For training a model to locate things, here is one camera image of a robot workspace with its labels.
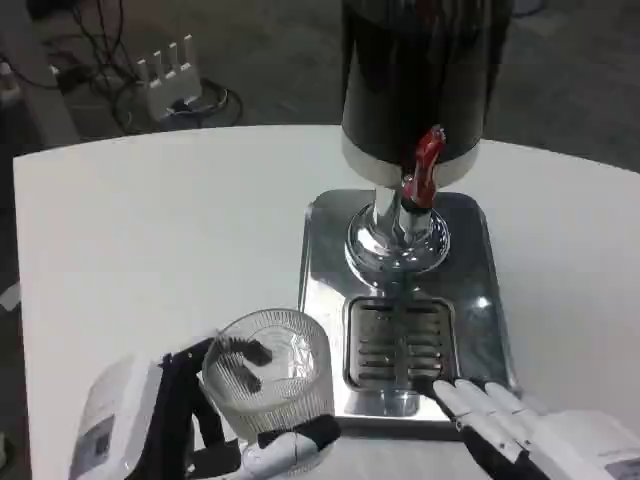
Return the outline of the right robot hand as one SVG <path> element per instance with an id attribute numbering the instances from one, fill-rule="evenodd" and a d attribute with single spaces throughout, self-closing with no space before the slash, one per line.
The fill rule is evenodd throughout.
<path id="1" fill-rule="evenodd" d="M 637 479 L 639 437 L 595 410 L 540 414 L 495 382 L 417 377 L 492 479 Z"/>

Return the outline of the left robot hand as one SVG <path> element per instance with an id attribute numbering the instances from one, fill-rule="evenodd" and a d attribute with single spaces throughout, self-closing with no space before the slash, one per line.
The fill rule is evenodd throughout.
<path id="1" fill-rule="evenodd" d="M 159 361 L 129 355 L 91 386 L 71 479 L 274 479 L 315 463 L 341 435 L 330 414 L 261 433 L 241 447 L 198 378 L 212 338 Z"/>

